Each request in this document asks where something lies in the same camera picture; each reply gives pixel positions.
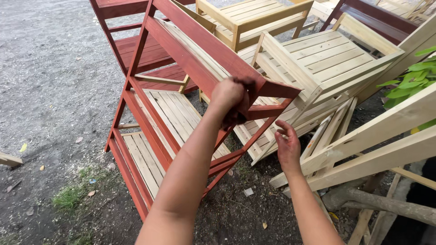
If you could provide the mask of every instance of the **gravel ground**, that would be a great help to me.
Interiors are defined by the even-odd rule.
[[[234,2],[238,1],[211,3],[222,7]],[[72,222],[51,205],[51,198],[74,181],[79,169],[114,162],[103,147],[124,76],[94,16],[86,0],[0,2],[0,152],[24,161],[13,170],[0,166],[2,238],[15,234],[21,244],[67,244],[73,229],[92,223],[88,228],[95,244],[132,244],[139,232],[141,221],[122,181],[96,194],[92,219]],[[141,19],[135,15],[111,20],[109,26]],[[286,32],[277,39],[286,41],[291,36]],[[379,96],[355,112],[354,128],[383,112]],[[205,110],[196,92],[188,98],[199,111]],[[83,140],[76,143],[79,137]],[[227,143],[240,146],[233,138]],[[24,143],[27,149],[20,153]],[[195,244],[302,243],[292,204],[267,184],[280,172],[276,155],[255,169],[247,167],[249,162],[249,156],[244,156],[234,176],[226,175],[203,200]],[[6,192],[7,186],[20,180]],[[255,195],[245,197],[242,190],[254,185]],[[35,213],[28,216],[30,207]],[[268,224],[266,230],[263,222]]]

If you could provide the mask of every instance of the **unfinished wooden bench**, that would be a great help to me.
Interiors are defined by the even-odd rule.
[[[378,0],[375,4],[393,14],[411,20],[421,25],[430,18],[424,12],[433,4],[435,0],[420,0],[419,2],[409,3],[406,0]]]
[[[160,10],[176,26],[154,18],[156,10]],[[232,128],[219,132],[209,170],[209,177],[215,178],[205,188],[204,195],[300,92],[295,87],[261,76],[177,4],[170,0],[150,0],[105,148],[112,151],[142,220],[148,214],[173,158],[201,119],[183,94],[140,87],[138,79],[143,77],[135,73],[148,34],[153,35],[189,77],[197,81],[207,96],[211,95],[217,83],[229,75],[255,79],[255,88],[249,91],[251,107],[247,112],[248,119],[270,118],[244,147],[234,152],[222,144]],[[273,99],[275,97],[288,98],[277,103]],[[120,124],[126,106],[137,124]],[[121,132],[132,128],[140,131]]]
[[[380,51],[384,57],[377,59],[362,50],[337,31],[340,25]],[[271,79],[302,89],[299,97],[279,117],[298,128],[301,123],[305,126],[313,118],[305,115],[323,115],[318,122],[327,117],[334,107],[354,96],[357,88],[374,79],[403,53],[404,51],[364,24],[348,14],[343,14],[332,30],[283,44],[264,33],[259,40],[252,64],[255,68],[262,68]],[[263,120],[255,121],[258,126],[262,122]],[[277,150],[274,131],[275,129],[268,129],[265,132],[269,140],[266,145],[266,140],[259,142],[265,146],[252,165]]]
[[[325,3],[316,3],[314,8],[321,10]],[[320,31],[325,31],[329,24],[334,24],[334,20],[339,19],[343,13],[348,13],[395,45],[400,44],[418,28],[417,24],[362,0],[340,0],[333,10],[324,9],[324,12],[328,11],[330,14],[324,20],[325,23]],[[366,46],[361,40],[355,41]]]
[[[296,28],[298,37],[305,26],[313,0],[284,6],[275,0],[246,0],[223,8],[216,8],[207,0],[196,0],[197,13],[217,25],[215,35],[232,50],[238,52],[254,45],[263,31],[275,36]]]

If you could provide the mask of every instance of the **wooden bench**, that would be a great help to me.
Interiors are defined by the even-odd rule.
[[[197,0],[197,13],[215,23],[215,35],[238,52],[256,44],[263,31],[275,36],[296,28],[293,38],[297,38],[312,3],[307,0],[286,7],[275,0],[246,0],[218,9]]]
[[[376,59],[362,50],[337,31],[340,25],[384,57]],[[322,115],[317,118],[318,122],[329,116],[334,107],[354,96],[357,88],[374,79],[403,53],[352,16],[343,14],[332,30],[282,44],[265,33],[259,40],[252,64],[262,68],[271,79],[302,89],[299,97],[279,117],[298,128],[317,116]],[[256,124],[260,126],[262,121],[257,120]],[[266,131],[269,142],[252,165],[277,150],[274,127],[274,130]]]
[[[361,0],[340,0],[320,31],[325,31],[333,19],[347,13],[395,45],[400,44],[418,25]]]

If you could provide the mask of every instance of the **green leaf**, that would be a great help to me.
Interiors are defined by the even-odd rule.
[[[397,82],[400,82],[400,81],[398,81],[398,80],[390,80],[390,81],[387,81],[387,82],[382,83],[380,85],[377,85],[376,87],[378,88],[378,87],[388,86],[388,85],[391,85],[391,84],[395,84]]]
[[[432,85],[433,83],[435,83],[436,81],[429,81],[428,83],[426,83],[425,85],[424,85],[424,87],[428,87],[428,86],[430,86],[430,85]]]
[[[398,88],[400,88],[400,89],[413,88],[413,87],[416,87],[420,84],[422,84],[422,82],[408,82],[405,84],[400,84],[400,86],[398,86]]]
[[[400,83],[400,85],[408,83],[412,78],[419,77],[422,73],[423,71],[412,71],[407,73],[404,76],[403,81]]]
[[[409,66],[409,71],[421,71],[424,69],[433,68],[435,64],[433,62],[419,62]]]
[[[384,105],[384,108],[392,108],[396,105],[398,105],[399,103],[405,101],[408,98],[408,96],[403,96],[403,97],[399,97],[399,98],[395,98],[395,99],[389,99]]]
[[[412,97],[412,96],[414,96],[415,94],[417,94],[419,91],[421,91],[421,90],[423,90],[423,89],[425,89],[425,87],[418,86],[418,87],[414,88],[414,89],[410,92],[409,98]]]
[[[395,90],[395,91],[392,90],[392,92],[389,93],[388,96],[386,96],[386,97],[388,97],[390,99],[395,99],[395,98],[403,97],[403,96],[409,95],[410,92],[412,92],[412,90],[413,90],[413,88],[398,89],[398,90]]]
[[[423,80],[424,78],[426,78],[426,76],[429,74],[430,71],[423,71],[421,73],[421,75],[415,77],[415,79],[413,80],[414,82],[419,82],[421,80]]]
[[[429,128],[429,127],[431,127],[433,125],[436,125],[436,119],[433,119],[433,120],[431,120],[429,122],[426,122],[424,124],[419,125],[418,129],[422,131],[422,130],[424,130],[426,128]]]
[[[431,47],[431,48],[426,48],[426,49],[424,49],[424,50],[422,50],[422,51],[418,51],[418,52],[415,54],[415,56],[418,57],[418,56],[421,56],[421,55],[423,55],[423,54],[428,54],[428,53],[433,52],[433,51],[436,51],[436,46],[433,46],[433,47]]]

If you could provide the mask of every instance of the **wooden beam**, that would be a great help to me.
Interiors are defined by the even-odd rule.
[[[157,83],[180,85],[180,86],[183,86],[185,84],[183,81],[166,79],[166,78],[150,77],[150,76],[144,76],[144,75],[135,75],[135,78],[136,78],[136,80],[143,81],[143,82],[157,82]]]
[[[404,170],[400,167],[394,167],[391,169],[392,172],[400,174],[408,179],[413,180],[414,182],[420,183],[422,185],[427,186],[428,188],[432,188],[433,190],[436,190],[436,181],[429,180],[427,178],[424,178],[420,175],[417,175],[416,173],[412,173],[410,171]]]
[[[139,128],[139,124],[138,123],[127,123],[127,124],[118,125],[118,129],[133,129],[133,128]]]
[[[301,163],[303,174],[335,163],[436,118],[436,84],[408,98]]]
[[[436,126],[343,163],[307,180],[313,191],[435,156]]]
[[[16,167],[23,164],[23,160],[19,157],[14,157],[0,152],[0,164]]]

